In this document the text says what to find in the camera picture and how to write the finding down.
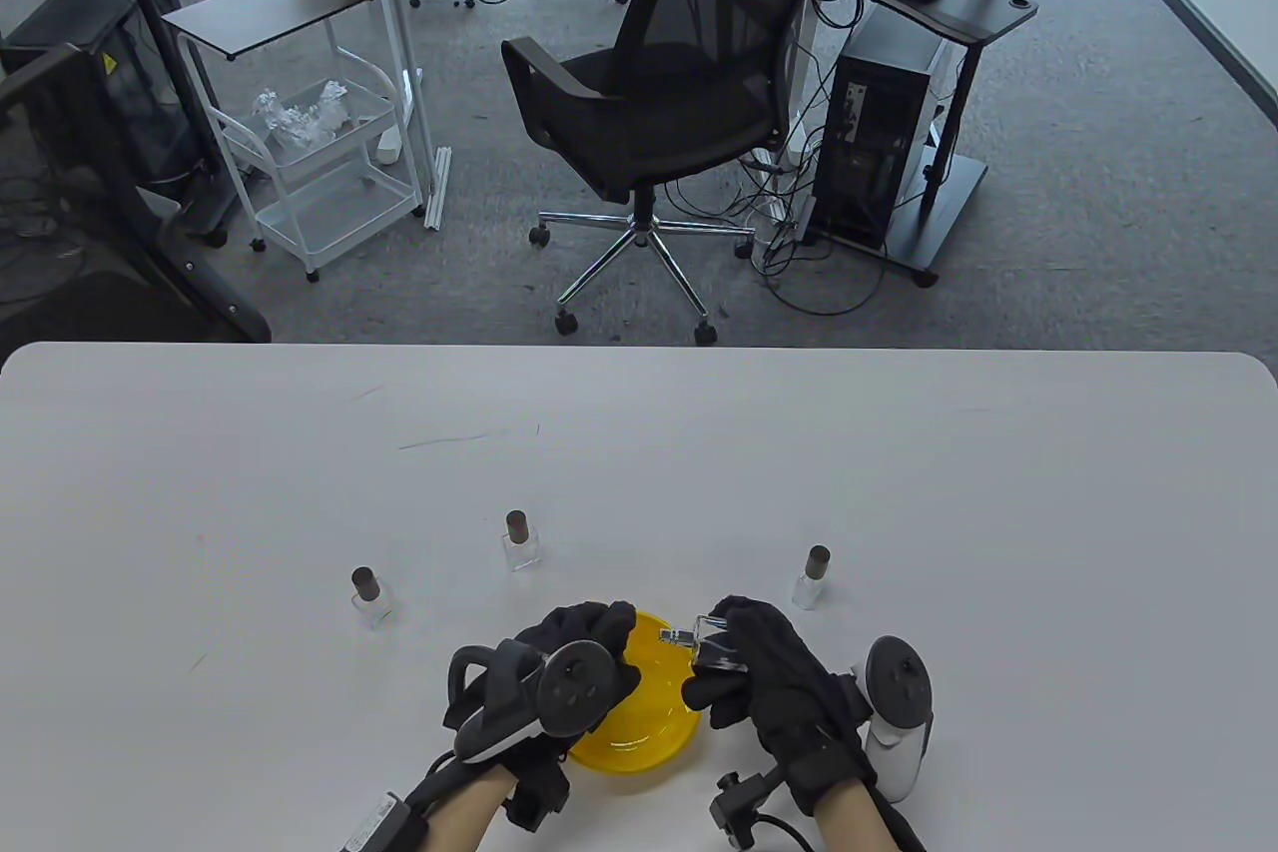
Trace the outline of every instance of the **forearm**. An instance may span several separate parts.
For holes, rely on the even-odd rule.
[[[863,783],[832,788],[817,803],[813,818],[827,852],[897,852],[896,841]]]
[[[488,824],[515,788],[515,775],[496,766],[431,814],[422,852],[475,852]]]

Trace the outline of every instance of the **nail polish bottle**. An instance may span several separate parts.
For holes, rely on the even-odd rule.
[[[814,545],[808,551],[808,562],[803,567],[803,575],[795,582],[795,591],[791,600],[800,609],[812,609],[817,605],[817,598],[826,586],[826,570],[829,567],[829,551],[823,545]]]
[[[355,605],[359,618],[366,627],[374,630],[386,622],[389,614],[395,611],[391,604],[390,591],[386,584],[373,575],[373,570],[360,566],[350,574],[350,581],[355,586],[355,595],[350,598],[350,604]]]
[[[511,572],[542,561],[538,551],[537,529],[520,510],[506,513],[506,535],[501,547],[506,551],[506,566]]]

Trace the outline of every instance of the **chrome chair leg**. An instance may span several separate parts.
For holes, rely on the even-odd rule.
[[[652,244],[652,249],[656,250],[657,258],[661,259],[661,263],[666,267],[666,272],[670,272],[671,276],[675,277],[675,281],[679,282],[679,289],[684,290],[684,295],[688,296],[689,303],[693,304],[693,309],[697,309],[700,314],[702,322],[708,322],[709,313],[705,309],[705,304],[702,303],[702,296],[697,294],[693,285],[688,281],[688,277],[684,276],[684,271],[681,271],[679,263],[675,263],[675,257],[671,257],[670,249],[666,249],[666,244],[661,239],[661,232],[648,232],[648,241]]]
[[[574,226],[590,226],[596,230],[621,231],[630,227],[630,217],[603,217],[594,213],[538,213],[537,225],[547,222],[571,222]]]
[[[573,282],[573,285],[567,290],[562,291],[562,294],[558,296],[560,308],[562,309],[564,305],[567,304],[567,300],[571,300],[573,296],[578,295],[579,291],[584,290],[587,284],[594,280],[594,277],[597,277],[599,272],[603,272],[604,268],[607,268],[607,264],[611,263],[612,259],[620,257],[620,254],[624,253],[624,250],[626,249],[626,245],[633,244],[634,240],[635,240],[635,227],[629,227],[629,230],[625,231],[625,235],[617,236],[617,240],[608,248],[607,253],[603,253],[602,257],[594,259],[594,263],[590,263],[590,267],[585,272],[581,272],[581,276],[578,277],[578,280]]]
[[[754,227],[721,226],[717,222],[657,222],[657,230],[671,236],[739,236],[741,240],[754,239]]]

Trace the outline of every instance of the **white vr controller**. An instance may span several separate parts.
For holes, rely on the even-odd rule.
[[[886,801],[904,801],[919,780],[932,736],[932,680],[921,657],[896,636],[881,636],[852,672],[873,710],[865,756]]]

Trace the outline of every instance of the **gray carpet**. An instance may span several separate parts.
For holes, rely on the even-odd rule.
[[[1039,17],[983,59],[960,146],[990,171],[943,250],[939,285],[888,273],[860,312],[808,318],[776,303],[730,244],[676,236],[723,346],[1241,350],[1278,364],[1273,126],[1158,0],[1038,1]],[[497,45],[533,34],[584,52],[611,43],[621,15],[612,0],[424,3],[412,18],[429,116],[455,149],[443,230],[405,218],[312,286],[280,250],[252,254],[238,217],[213,263],[282,341],[561,341],[553,296],[608,236],[560,227],[548,249],[530,249],[525,235],[538,208],[603,204],[524,135]],[[339,33],[389,63],[376,9],[346,13]],[[837,43],[824,31],[818,52]],[[323,75],[323,38],[210,66],[225,102],[243,107],[265,84]],[[688,193],[725,204],[737,185],[722,171]],[[840,250],[795,264],[781,290],[831,309],[877,276]],[[576,344],[691,340],[690,309],[644,250],[575,310]]]

